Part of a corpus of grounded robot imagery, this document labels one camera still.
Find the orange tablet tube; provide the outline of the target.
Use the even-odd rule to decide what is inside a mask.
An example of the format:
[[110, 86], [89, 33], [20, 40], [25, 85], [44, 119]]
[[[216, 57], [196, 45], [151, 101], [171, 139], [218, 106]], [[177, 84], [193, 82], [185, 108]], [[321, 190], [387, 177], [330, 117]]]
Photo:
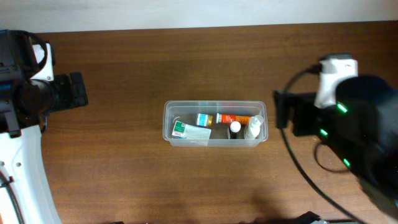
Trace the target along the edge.
[[240, 124], [246, 125], [248, 124], [249, 120], [251, 119], [250, 116], [239, 116], [239, 115], [232, 115], [232, 114], [216, 114], [216, 123], [224, 123], [224, 124], [231, 124], [232, 122], [239, 122]]

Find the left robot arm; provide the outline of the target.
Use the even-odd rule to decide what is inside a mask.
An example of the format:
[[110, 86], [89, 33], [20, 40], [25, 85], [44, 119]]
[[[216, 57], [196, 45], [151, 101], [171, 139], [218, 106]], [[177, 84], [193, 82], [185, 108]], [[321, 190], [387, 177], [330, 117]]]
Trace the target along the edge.
[[80, 72], [56, 75], [50, 42], [1, 31], [1, 221], [60, 223], [45, 173], [50, 113], [88, 105]]

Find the dark bottle white cap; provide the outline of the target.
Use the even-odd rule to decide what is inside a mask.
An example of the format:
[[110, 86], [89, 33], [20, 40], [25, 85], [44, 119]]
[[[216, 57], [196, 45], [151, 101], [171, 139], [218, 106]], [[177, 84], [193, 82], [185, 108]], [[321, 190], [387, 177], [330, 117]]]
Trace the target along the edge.
[[241, 130], [239, 121], [233, 121], [228, 128], [228, 139], [237, 139]]

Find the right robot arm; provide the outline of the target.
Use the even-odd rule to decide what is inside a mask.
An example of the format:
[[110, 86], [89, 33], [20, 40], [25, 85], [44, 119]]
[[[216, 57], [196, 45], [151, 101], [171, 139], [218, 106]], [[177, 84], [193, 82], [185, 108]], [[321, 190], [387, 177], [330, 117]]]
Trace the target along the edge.
[[274, 91], [277, 128], [292, 121], [294, 136], [317, 136], [378, 209], [397, 219], [397, 90], [360, 76], [339, 83], [335, 97], [334, 105], [317, 108], [314, 93]]

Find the small blue-label gold-cap bottle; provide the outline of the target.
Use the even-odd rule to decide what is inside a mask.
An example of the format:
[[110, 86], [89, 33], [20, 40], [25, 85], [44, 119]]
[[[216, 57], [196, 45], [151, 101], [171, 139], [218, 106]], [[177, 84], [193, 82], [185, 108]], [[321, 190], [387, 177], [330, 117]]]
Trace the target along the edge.
[[211, 127], [213, 123], [213, 116], [209, 114], [198, 113], [196, 125], [201, 127]]

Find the white green medicine box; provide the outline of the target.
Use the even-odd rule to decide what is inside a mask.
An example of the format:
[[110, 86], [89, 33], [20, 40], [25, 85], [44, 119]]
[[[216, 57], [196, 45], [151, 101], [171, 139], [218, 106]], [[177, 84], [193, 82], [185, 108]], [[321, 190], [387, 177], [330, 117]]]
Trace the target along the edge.
[[211, 130], [199, 128], [181, 121], [176, 121], [172, 129], [172, 136], [179, 139], [209, 139]]

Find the white bottle clear cap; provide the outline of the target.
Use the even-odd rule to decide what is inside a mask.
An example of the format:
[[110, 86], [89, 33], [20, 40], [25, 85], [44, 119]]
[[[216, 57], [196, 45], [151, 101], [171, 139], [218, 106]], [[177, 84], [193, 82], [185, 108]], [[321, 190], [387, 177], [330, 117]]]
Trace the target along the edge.
[[244, 138], [246, 140], [256, 139], [261, 132], [261, 125], [264, 118], [261, 115], [252, 116], [244, 129]]

